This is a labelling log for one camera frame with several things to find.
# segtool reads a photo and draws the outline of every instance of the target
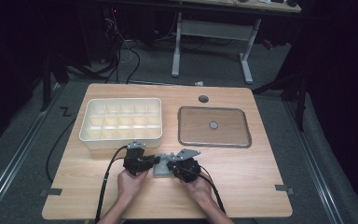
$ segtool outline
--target person's right hand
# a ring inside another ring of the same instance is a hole
[[[211,178],[206,174],[201,173],[201,175],[211,181]],[[206,180],[198,177],[190,183],[182,180],[180,182],[185,186],[191,198],[200,206],[211,224],[234,224],[213,200],[212,186]]]
[[[201,172],[200,174],[210,180],[209,176],[207,176],[205,173]],[[205,201],[206,199],[212,198],[212,187],[203,178],[198,177],[196,180],[189,183],[186,183],[183,180],[180,182],[185,186],[191,198],[193,198],[196,202],[200,203],[200,201]]]

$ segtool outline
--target metal rail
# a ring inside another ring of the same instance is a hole
[[[43,121],[45,120],[55,100],[62,93],[63,87],[57,84],[53,90],[54,93],[51,103],[47,106],[46,110],[41,111],[39,113],[31,128],[28,130],[27,134],[23,138],[20,146],[17,149],[16,154],[13,156],[7,168],[0,176],[0,202],[5,196],[8,188],[10,187],[11,182],[16,177],[17,172],[20,170],[22,163],[28,155],[28,152],[31,150],[34,139],[38,131],[40,130]]]
[[[286,112],[289,114],[290,120],[293,124],[293,127],[296,129],[297,136],[301,142],[304,157],[306,159],[307,165],[310,169],[310,175],[315,183],[315,187],[318,190],[321,201],[324,205],[326,214],[328,215],[330,222],[333,224],[342,224],[341,214],[338,211],[336,203],[334,201],[333,195],[328,187],[321,170],[319,169],[318,163],[313,157],[312,150],[307,141],[307,137],[303,132],[301,132],[296,123],[296,112],[293,106],[289,102],[283,102],[283,106]]]

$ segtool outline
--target round hole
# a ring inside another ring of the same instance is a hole
[[[206,95],[201,95],[201,96],[199,96],[199,101],[200,101],[201,103],[208,103],[209,98],[208,98],[208,96],[206,96]]]

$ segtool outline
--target desk leg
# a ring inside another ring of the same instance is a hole
[[[240,54],[242,72],[243,72],[243,75],[245,76],[245,82],[247,84],[252,84],[253,83],[251,70],[249,69],[249,64],[248,64],[248,57],[249,57],[249,54],[251,52],[252,45],[255,42],[255,36],[257,35],[257,31],[258,31],[258,27],[260,26],[260,22],[261,22],[260,19],[255,21],[255,26],[253,27],[252,32],[251,32],[251,36],[250,36],[250,38],[248,40],[248,46],[246,47],[246,51],[244,53]]]
[[[178,22],[176,29],[176,46],[175,52],[173,53],[173,62],[172,62],[172,76],[179,76],[180,68],[180,37],[182,33],[182,12],[178,12]]]

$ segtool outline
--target electrical cable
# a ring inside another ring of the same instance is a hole
[[[116,49],[120,49],[122,43],[119,44]],[[96,72],[91,72],[89,71],[88,73],[82,73],[82,72],[77,72],[77,71],[74,71],[70,68],[67,67],[67,72],[68,73],[71,73],[73,75],[76,75],[76,76],[87,76],[87,77],[96,77],[97,79],[105,79],[105,82],[104,83],[107,83],[108,82],[108,79],[115,73],[118,65],[119,65],[119,62],[120,62],[120,57],[118,57],[117,55],[114,55],[112,60],[111,60],[111,63],[106,66],[105,68],[99,70],[99,71],[96,71]],[[110,69],[112,69],[112,71],[109,73],[109,75],[107,77],[103,77],[103,76],[100,76],[99,74],[101,73],[104,73],[104,72],[107,72],[109,71]]]
[[[135,49],[136,47],[138,47],[138,41],[136,39],[127,39],[126,42],[135,42],[135,44],[129,47],[129,49]]]
[[[50,162],[50,158],[51,158],[51,155],[54,151],[54,149],[56,148],[56,146],[58,145],[58,143],[60,142],[60,140],[62,139],[63,135],[66,133],[66,131],[69,129],[69,127],[72,126],[72,124],[75,123],[75,120],[76,119],[73,119],[69,124],[68,126],[66,126],[66,128],[62,131],[62,133],[60,134],[60,136],[57,138],[57,140],[55,141],[53,147],[51,148],[49,154],[48,154],[48,158],[46,160],[46,165],[45,165],[45,169],[46,169],[46,175],[48,176],[48,180],[50,181],[50,183],[52,184],[53,183],[53,178],[51,178],[51,175],[50,175],[50,171],[48,170],[48,164]]]
[[[118,84],[118,83],[117,83],[117,81],[118,81],[118,66],[119,66],[120,57],[121,57],[121,50],[120,50],[120,49],[121,49],[121,47],[118,49],[117,65],[116,65],[116,67],[109,73],[109,75],[107,76],[107,78],[106,78],[106,80],[105,80],[104,83],[108,83],[110,77],[111,77],[111,76],[115,73],[115,71],[116,71],[116,84]]]
[[[217,41],[208,40],[208,38],[204,38],[204,41],[207,44],[218,45],[218,46],[226,46],[226,45],[235,44],[237,42],[240,42],[240,40],[230,39],[226,43],[218,43]]]
[[[208,171],[207,171],[205,168],[203,168],[202,166],[200,166],[200,168],[205,171],[205,173],[209,176],[209,178],[211,179],[211,182],[213,183],[212,177],[211,177],[211,175],[208,173]],[[251,220],[252,220],[255,224],[258,223],[254,218],[251,218]]]
[[[195,48],[193,48],[193,49],[189,49],[189,48],[185,48],[184,46],[183,46],[183,44],[181,44],[181,48],[182,49],[186,49],[186,50],[196,50],[196,49],[199,49],[199,48],[201,48],[202,46],[203,46],[203,44],[204,44],[204,38],[202,38],[201,40],[200,40],[200,44],[198,45],[198,46],[196,46]]]
[[[214,185],[214,183],[211,180],[209,180],[207,177],[203,176],[203,175],[199,175],[199,177],[201,177],[202,179],[206,180],[206,182],[208,182],[212,186],[212,189],[213,189],[214,195],[216,196],[216,200],[217,200],[217,203],[219,204],[220,210],[222,210],[224,213],[226,213],[226,209],[223,206],[222,200],[220,199],[219,192],[217,191],[217,188]]]
[[[86,68],[85,66],[83,66],[82,64],[79,64],[79,63],[76,63],[69,59],[66,59],[65,57],[63,57],[61,55],[59,57],[66,64],[72,65],[76,70],[79,71],[79,72],[77,72],[77,71],[74,71],[67,67],[66,71],[68,73],[71,73],[76,76],[86,76],[86,77],[91,77],[91,78],[95,78],[95,79],[106,79],[106,77],[101,76],[101,74],[104,72],[107,72],[107,71],[113,69],[115,66],[117,66],[117,60],[116,60],[116,57],[114,56],[109,65],[107,65],[105,68],[103,68],[99,71],[93,72],[93,71],[89,70],[88,68]]]
[[[107,178],[109,177],[110,167],[112,166],[113,162],[117,160],[116,156],[117,156],[118,152],[120,152],[124,148],[127,148],[127,146],[123,146],[116,151],[115,155],[113,155],[112,160],[109,162],[109,165],[106,169],[106,173],[103,177],[103,185],[101,187],[100,200],[98,201],[97,214],[95,215],[95,223],[98,223],[98,221],[100,220],[101,210],[103,208],[103,196],[104,196],[104,192],[106,189]]]
[[[132,51],[137,57],[138,57],[138,63],[136,64],[136,67],[135,69],[130,73],[130,75],[127,77],[127,81],[126,81],[126,84],[129,84],[130,82],[130,78],[131,76],[135,73],[135,71],[138,69],[139,67],[139,63],[141,63],[141,57],[139,56],[139,54],[135,51],[133,51],[132,49],[129,49],[130,51]]]
[[[109,27],[107,28],[107,30],[105,31],[105,37],[106,37],[106,42],[107,42],[107,45],[110,46],[111,44],[111,41],[110,41],[110,38],[109,38],[109,31],[110,29],[112,28],[112,26],[114,26],[113,22],[107,18],[105,18],[106,21],[109,22]]]
[[[118,78],[118,68],[116,70],[116,84],[120,84],[120,79]]]
[[[160,46],[162,46],[162,47],[170,47],[170,46],[173,46],[173,45],[176,44],[175,41],[171,41],[170,44],[161,44],[161,43],[164,42],[164,41],[165,41],[165,42],[168,42],[167,40],[169,40],[169,38],[167,38],[167,39],[165,39],[165,40],[156,41],[155,43],[158,44],[158,45],[160,45]]]
[[[122,62],[122,63],[127,63],[127,62],[129,62],[129,61],[132,59],[132,54],[131,54],[132,50],[131,50],[130,47],[128,46],[126,39],[121,35],[120,31],[118,30],[115,13],[112,13],[112,16],[113,16],[113,21],[115,22],[116,29],[117,29],[116,33],[121,37],[121,39],[123,39],[124,44],[126,45],[127,50],[128,50],[129,53],[130,53],[130,58],[129,58],[127,61]]]
[[[175,22],[176,22],[177,16],[178,16],[178,13],[176,12],[176,13],[175,13],[175,17],[173,18],[173,23],[172,23],[172,26],[171,26],[170,31],[169,31],[164,37],[162,37],[162,38],[160,38],[160,39],[155,39],[156,42],[158,42],[159,40],[170,39],[170,38],[176,36],[176,35],[172,35],[172,36],[168,36],[168,35],[171,34],[171,32],[172,32],[172,30],[173,30],[173,27],[175,26]]]

